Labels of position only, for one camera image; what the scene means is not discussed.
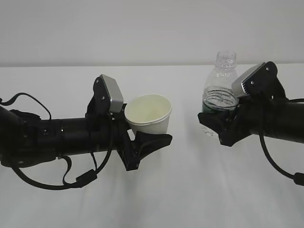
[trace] wall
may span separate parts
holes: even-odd
[[[302,0],[2,0],[0,66],[304,62]]]

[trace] white paper cup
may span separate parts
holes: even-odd
[[[134,134],[137,131],[149,134],[166,134],[171,111],[171,103],[166,97],[148,94],[128,103],[124,114]]]

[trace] water bottle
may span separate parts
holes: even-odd
[[[237,79],[235,71],[237,55],[234,51],[218,52],[214,69],[211,71],[204,87],[202,112],[218,113],[234,110],[238,99],[234,97],[231,84]],[[218,134],[203,126],[203,132],[209,136]]]

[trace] table surface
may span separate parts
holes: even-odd
[[[251,65],[240,65],[241,74]],[[287,97],[304,97],[301,64],[279,64],[278,77]],[[83,117],[93,95],[94,79],[113,77],[125,102],[142,94],[161,94],[172,103],[166,147],[142,160],[137,171],[126,172],[113,152],[98,179],[82,189],[48,191],[20,180],[0,167],[2,228],[257,228],[302,227],[304,187],[272,168],[257,136],[232,148],[201,131],[197,114],[213,66],[95,66],[0,68],[0,97],[18,92],[38,98],[53,118]],[[11,108],[48,115],[22,97]],[[266,139],[274,160],[287,171],[304,172],[304,146]],[[100,163],[105,153],[97,154]],[[89,155],[72,157],[68,181],[93,167]],[[56,160],[24,172],[45,183],[60,184],[66,170]]]

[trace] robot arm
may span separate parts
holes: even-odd
[[[172,136],[169,134],[137,132],[135,140],[130,140],[130,126],[124,117],[126,104],[114,79],[101,75],[95,80],[93,91],[94,96],[84,118],[52,120],[50,115],[49,120],[41,120],[38,115],[9,111],[0,106],[1,164],[11,167],[19,177],[35,187],[50,190],[81,188],[97,178],[112,150],[117,150],[126,170],[130,171],[138,169],[145,156],[170,145]],[[28,94],[17,94],[8,102],[0,102],[0,105],[12,104],[19,95]],[[107,151],[102,164],[99,167],[96,165],[95,170],[84,173],[72,184],[66,183],[64,178],[62,186],[38,183],[20,170],[62,158],[68,164],[68,172],[71,167],[69,155],[91,153],[95,161],[93,153],[101,151]]]
[[[289,100],[277,78],[273,62],[254,66],[233,84],[239,103],[233,112],[199,113],[199,122],[218,133],[222,145],[233,146],[252,135],[259,135],[264,154],[282,175],[304,186],[304,174],[281,169],[271,158],[264,136],[304,143],[304,99]]]

